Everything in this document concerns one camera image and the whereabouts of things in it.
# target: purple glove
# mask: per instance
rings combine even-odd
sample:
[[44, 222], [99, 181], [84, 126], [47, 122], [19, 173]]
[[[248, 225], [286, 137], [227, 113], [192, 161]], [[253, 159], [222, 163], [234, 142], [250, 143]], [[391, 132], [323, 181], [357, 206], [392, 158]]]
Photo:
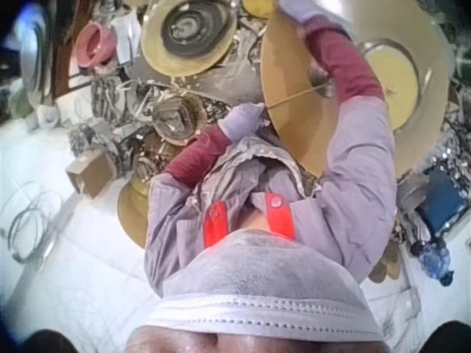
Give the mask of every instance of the purple glove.
[[234, 107], [218, 125], [232, 143], [237, 143], [246, 136], [253, 135], [263, 122], [265, 104], [241, 104]]
[[331, 21], [344, 27], [345, 31], [352, 36], [353, 24], [351, 19], [345, 17], [341, 7], [334, 6], [334, 2], [314, 0], [277, 0], [278, 8], [291, 17], [298, 24], [306, 24], [315, 15], [327, 16]]
[[313, 0], [277, 0], [277, 3], [278, 8], [298, 24], [304, 24], [319, 14]]

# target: white face mask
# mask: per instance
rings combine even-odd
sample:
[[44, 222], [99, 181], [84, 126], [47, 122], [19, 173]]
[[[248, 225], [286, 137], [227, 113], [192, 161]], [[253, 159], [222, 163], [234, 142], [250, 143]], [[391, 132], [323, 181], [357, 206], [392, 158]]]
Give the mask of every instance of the white face mask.
[[147, 325], [315, 342], [382, 341], [348, 271], [271, 233], [240, 230], [163, 285]]

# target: purple jacket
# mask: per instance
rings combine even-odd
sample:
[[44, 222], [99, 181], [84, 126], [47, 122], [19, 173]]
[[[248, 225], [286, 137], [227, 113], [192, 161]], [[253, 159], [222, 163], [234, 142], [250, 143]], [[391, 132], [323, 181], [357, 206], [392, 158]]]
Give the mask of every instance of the purple jacket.
[[217, 200], [227, 204], [229, 231], [264, 192], [289, 202], [296, 240], [363, 281], [379, 261], [394, 224], [394, 137], [380, 84], [348, 38], [322, 16], [308, 29], [308, 47], [336, 81], [340, 105], [320, 189], [308, 195], [291, 156], [255, 136], [237, 144], [207, 128], [164, 174], [152, 180], [145, 270], [152, 287], [186, 267], [203, 246], [203, 220]]

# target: red sleeve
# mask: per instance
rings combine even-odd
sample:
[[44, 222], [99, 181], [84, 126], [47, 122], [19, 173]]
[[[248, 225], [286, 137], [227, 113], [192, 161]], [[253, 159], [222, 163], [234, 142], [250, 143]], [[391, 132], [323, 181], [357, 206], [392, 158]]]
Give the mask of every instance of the red sleeve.
[[231, 144], [219, 125], [206, 127], [166, 168], [178, 182], [194, 188]]
[[375, 96], [384, 100], [378, 78], [341, 26], [318, 15], [308, 21], [304, 29], [309, 51], [336, 82], [339, 104], [354, 96]]

